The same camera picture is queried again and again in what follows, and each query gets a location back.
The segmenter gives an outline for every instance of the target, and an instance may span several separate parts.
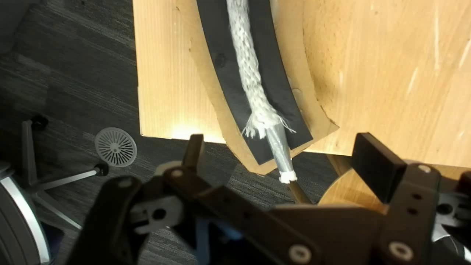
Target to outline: wooden board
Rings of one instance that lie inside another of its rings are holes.
[[[401,157],[471,166],[471,1],[307,0],[317,94],[340,126],[315,150],[349,154],[370,131]]]
[[[273,2],[293,91],[310,94],[298,101],[318,98],[340,126],[310,151],[351,154],[355,134],[371,131],[401,157],[471,166],[471,1]],[[224,142],[204,89],[215,81],[192,50],[202,39],[195,10],[184,0],[134,1],[142,134]]]

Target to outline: gray carpet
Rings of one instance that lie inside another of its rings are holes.
[[[50,123],[36,134],[42,179],[87,170],[99,161],[95,134],[120,126],[137,141],[139,157],[108,178],[131,173],[143,181],[155,167],[183,157],[186,141],[143,138],[139,132],[137,70],[130,0],[43,0],[24,17],[11,53],[0,55],[0,157],[21,167],[21,120],[43,113]],[[304,153],[295,159],[301,184],[315,203],[336,179],[329,159]],[[212,185],[227,184],[262,209],[293,203],[277,173],[248,172],[227,145],[208,144],[201,169]],[[50,191],[84,220],[101,185],[90,178]],[[64,263],[77,232],[67,231],[55,263]],[[151,235],[140,263],[196,263],[168,229]]]

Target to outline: white braided cable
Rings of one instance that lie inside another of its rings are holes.
[[[227,0],[227,8],[232,25],[233,42],[237,54],[242,86],[246,91],[252,113],[243,129],[246,136],[254,138],[257,132],[259,138],[265,138],[265,129],[277,123],[287,123],[267,100],[262,78],[259,72],[259,60],[254,48],[254,39],[249,20],[248,0]]]

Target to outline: black metal frame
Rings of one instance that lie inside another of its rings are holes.
[[[136,263],[148,234],[167,226],[196,250],[201,263],[466,263],[452,251],[435,250],[432,232],[436,216],[443,214],[438,204],[445,187],[461,204],[468,204],[468,197],[455,192],[457,182],[441,184],[443,178],[432,166],[405,164],[390,156],[370,134],[360,134],[355,150],[364,151],[354,151],[354,166],[363,160],[361,170],[374,167],[379,159],[385,159],[380,164],[393,164],[383,166],[383,173],[401,178],[398,185],[389,178],[388,188],[373,187],[377,194],[393,194],[386,214],[361,207],[261,210],[198,175],[202,144],[204,136],[193,135],[183,166],[148,184],[134,176],[106,182],[70,263]],[[368,178],[382,182],[379,178],[385,175]],[[461,209],[461,216],[470,216],[466,210]],[[454,232],[471,238],[468,225],[461,220]]]

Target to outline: mesh fan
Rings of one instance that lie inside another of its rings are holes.
[[[137,157],[134,138],[121,128],[105,128],[95,138],[95,147],[108,164],[130,166]]]

